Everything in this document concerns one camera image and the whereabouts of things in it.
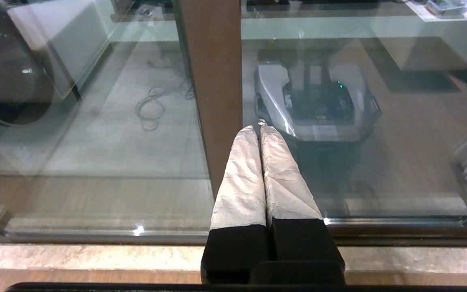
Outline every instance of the glass pane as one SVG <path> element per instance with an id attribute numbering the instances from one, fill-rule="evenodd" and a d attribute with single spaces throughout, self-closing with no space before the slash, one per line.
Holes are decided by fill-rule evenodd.
<path id="1" fill-rule="evenodd" d="M 467 1 L 241 15 L 244 124 L 282 133 L 324 216 L 467 216 Z"/>
<path id="2" fill-rule="evenodd" d="M 3 2 L 6 231 L 206 234 L 213 196 L 173 3 Z"/>

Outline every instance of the wooden floor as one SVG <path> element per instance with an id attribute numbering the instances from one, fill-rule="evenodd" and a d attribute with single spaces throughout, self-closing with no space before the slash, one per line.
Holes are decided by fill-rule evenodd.
<path id="1" fill-rule="evenodd" d="M 255 70 L 256 60 L 247 60 Z M 460 199 L 462 185 L 451 164 L 454 148 L 467 138 L 467 85 L 448 75 L 458 90 L 393 91 L 360 41 L 348 44 L 333 57 L 332 65 L 337 63 L 360 66 L 383 115 L 354 157 L 342 153 L 345 160 L 332 159 L 332 169 L 337 171 L 326 172 L 332 177 L 322 179 L 325 173 L 317 169 L 317 159 L 308 157 L 313 177 L 308 185 L 315 198 L 358 199 L 353 201 L 365 216 L 467 214 L 465 207 L 461 214 L 439 201 L 434 210 L 421 213 L 420 203 L 415 203 L 419 197 Z M 351 191 L 326 191 L 325 182 L 334 181 L 332 178 L 337 179 L 337 189 L 346 185 Z M 135 224 L 150 230 L 206 231 L 213 206 L 208 188 L 206 180 L 0 176 L 0 203 L 13 215 L 7 229 L 15 232 L 102 226 L 131 230 Z M 391 204 L 401 210 L 389 208 Z"/>
<path id="2" fill-rule="evenodd" d="M 467 286 L 467 274 L 369 273 L 345 274 L 349 285 L 443 285 Z M 0 292 L 24 281 L 71 281 L 95 283 L 200 284 L 199 272 L 184 271 L 88 271 L 88 270 L 0 270 Z"/>

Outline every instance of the black cable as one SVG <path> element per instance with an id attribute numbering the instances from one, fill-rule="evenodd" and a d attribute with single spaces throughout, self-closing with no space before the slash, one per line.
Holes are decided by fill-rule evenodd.
<path id="1" fill-rule="evenodd" d="M 158 120 L 163 116 L 163 114 L 165 114 L 165 106 L 163 106 L 163 104 L 158 100 L 158 98 L 161 98 L 162 96 L 165 96 L 168 93 L 177 91 L 181 96 L 183 96 L 183 98 L 185 98 L 185 100 L 192 100 L 194 98 L 194 92 L 193 86 L 191 84 L 189 85 L 187 91 L 184 94 L 182 93 L 183 85 L 187 83 L 190 83 L 190 81 L 185 79 L 184 81 L 182 81 L 182 83 L 180 83 L 180 85 L 178 85 L 178 87 L 173 88 L 169 91 L 166 91 L 163 87 L 160 86 L 151 87 L 147 92 L 147 96 L 144 99 L 140 100 L 135 107 L 135 113 L 140 120 L 141 128 L 148 132 L 154 131 L 158 128 Z M 141 109 L 146 104 L 151 102 L 156 103 L 160 107 L 160 113 L 154 116 L 142 115 Z M 146 127 L 145 122 L 150 122 L 152 124 L 152 127 Z"/>

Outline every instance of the floor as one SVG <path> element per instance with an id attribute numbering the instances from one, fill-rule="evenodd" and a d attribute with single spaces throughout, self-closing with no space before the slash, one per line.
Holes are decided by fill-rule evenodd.
<path id="1" fill-rule="evenodd" d="M 467 286 L 467 274 L 438 273 L 346 273 L 349 285 L 442 285 Z M 200 284 L 199 272 L 125 271 L 125 270 L 0 270 L 0 292 L 26 281 L 78 283 L 164 283 Z"/>
<path id="2" fill-rule="evenodd" d="M 446 74 L 450 91 L 392 88 L 371 52 L 354 40 L 331 60 L 361 67 L 383 115 L 351 153 L 305 155 L 302 172 L 321 211 L 328 217 L 467 215 L 451 167 L 453 149 L 467 138 L 467 85 Z M 12 214 L 9 231 L 208 230 L 212 192 L 195 101 L 180 93 L 185 84 L 178 54 L 178 47 L 165 44 L 115 44 L 82 88 L 84 101 L 61 139 L 51 148 L 38 146 L 52 149 L 40 156 L 44 161 L 22 159 L 32 161 L 25 167 L 0 155 L 0 204 Z M 247 125 L 258 122 L 256 60 L 256 50 L 243 50 Z M 157 129 L 145 131 L 135 106 L 153 86 L 167 91 L 158 99 L 165 113 Z M 161 109 L 155 102 L 142 114 Z M 11 147 L 31 157 L 21 146 Z"/>
<path id="3" fill-rule="evenodd" d="M 345 272 L 467 273 L 467 248 L 340 246 Z M 204 246 L 0 244 L 0 269 L 199 271 Z"/>
<path id="4" fill-rule="evenodd" d="M 208 231 L 212 190 L 180 58 L 177 44 L 111 44 L 56 144 L 43 146 L 35 135 L 26 159 L 0 152 L 7 231 Z M 158 116 L 162 105 L 163 116 L 142 126 L 135 106 L 153 87 L 165 94 L 141 115 Z M 13 155 L 12 142 L 0 149 Z"/>
<path id="5" fill-rule="evenodd" d="M 290 59 L 297 54 L 293 48 L 272 53 Z M 245 125 L 258 122 L 253 98 L 257 54 L 243 50 Z M 446 82 L 441 88 L 426 82 L 432 72 L 406 76 L 405 84 L 387 83 L 391 72 L 370 57 L 386 54 L 352 40 L 331 58 L 331 66 L 360 66 L 382 116 L 371 135 L 349 150 L 300 149 L 302 175 L 324 216 L 465 216 L 463 187 L 452 161 L 454 149 L 467 138 L 467 85 L 447 72 L 437 73 Z M 284 57 L 283 63 L 289 60 Z"/>

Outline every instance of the dark mat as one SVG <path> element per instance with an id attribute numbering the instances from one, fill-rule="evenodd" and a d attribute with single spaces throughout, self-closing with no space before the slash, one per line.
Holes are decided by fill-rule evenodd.
<path id="1" fill-rule="evenodd" d="M 402 71 L 381 41 L 362 39 L 361 42 L 391 92 L 426 94 L 460 91 L 446 71 Z"/>

